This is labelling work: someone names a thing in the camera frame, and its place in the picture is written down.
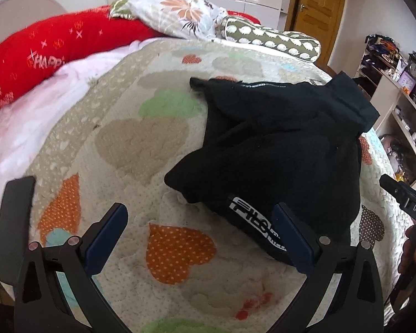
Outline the right hand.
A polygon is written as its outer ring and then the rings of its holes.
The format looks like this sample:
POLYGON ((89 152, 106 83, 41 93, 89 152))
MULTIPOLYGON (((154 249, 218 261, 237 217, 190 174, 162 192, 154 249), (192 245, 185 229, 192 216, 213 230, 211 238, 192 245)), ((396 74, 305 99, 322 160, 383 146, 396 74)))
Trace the right hand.
POLYGON ((403 274, 412 262, 416 263, 416 248, 413 248, 413 244, 410 239, 411 233, 414 228, 415 226, 411 226, 405 231, 407 240, 403 245, 403 252, 400 258, 400 264, 398 265, 397 269, 399 274, 403 274))

